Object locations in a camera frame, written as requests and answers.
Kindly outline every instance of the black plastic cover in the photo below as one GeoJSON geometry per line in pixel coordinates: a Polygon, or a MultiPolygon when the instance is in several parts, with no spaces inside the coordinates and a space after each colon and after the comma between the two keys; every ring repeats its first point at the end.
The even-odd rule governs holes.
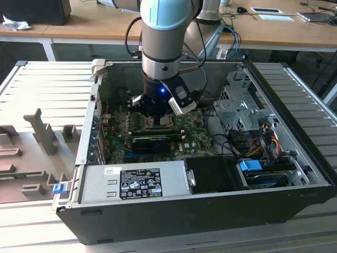
{"type": "Polygon", "coordinates": [[[233,157],[190,157],[185,158],[184,163],[186,170],[193,171],[196,182],[196,185],[191,187],[193,194],[244,189],[236,168],[238,161],[233,157]]]}

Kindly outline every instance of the white paper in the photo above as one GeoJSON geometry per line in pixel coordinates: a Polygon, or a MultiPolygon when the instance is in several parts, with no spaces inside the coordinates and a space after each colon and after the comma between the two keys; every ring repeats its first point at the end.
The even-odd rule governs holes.
{"type": "Polygon", "coordinates": [[[294,21],[291,17],[288,17],[288,16],[265,15],[265,14],[259,14],[259,16],[263,20],[294,21]]]}
{"type": "Polygon", "coordinates": [[[2,24],[9,30],[17,31],[17,30],[25,30],[25,29],[32,28],[25,21],[17,22],[17,21],[9,20],[5,16],[3,16],[3,18],[4,18],[4,22],[2,22],[2,24]]]}

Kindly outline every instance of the white sticker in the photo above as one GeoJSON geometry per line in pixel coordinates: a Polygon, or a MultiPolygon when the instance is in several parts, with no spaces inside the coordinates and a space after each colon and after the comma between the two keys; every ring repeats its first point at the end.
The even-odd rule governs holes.
{"type": "Polygon", "coordinates": [[[122,167],[106,167],[104,170],[104,175],[117,175],[120,174],[122,167]]]}

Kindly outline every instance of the white crumpled paper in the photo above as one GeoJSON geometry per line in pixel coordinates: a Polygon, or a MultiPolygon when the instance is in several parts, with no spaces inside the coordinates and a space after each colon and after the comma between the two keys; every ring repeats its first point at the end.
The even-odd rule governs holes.
{"type": "Polygon", "coordinates": [[[32,28],[25,21],[17,22],[17,21],[9,20],[5,16],[3,16],[3,18],[4,18],[4,22],[2,22],[2,24],[9,30],[17,31],[17,30],[24,30],[24,29],[32,28]]]}

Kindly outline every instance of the red wire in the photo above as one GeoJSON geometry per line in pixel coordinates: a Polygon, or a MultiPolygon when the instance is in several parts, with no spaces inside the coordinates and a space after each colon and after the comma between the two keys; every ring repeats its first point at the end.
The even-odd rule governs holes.
{"type": "Polygon", "coordinates": [[[107,115],[107,111],[109,110],[109,102],[107,100],[106,101],[106,111],[105,111],[105,114],[104,115],[107,115]]]}

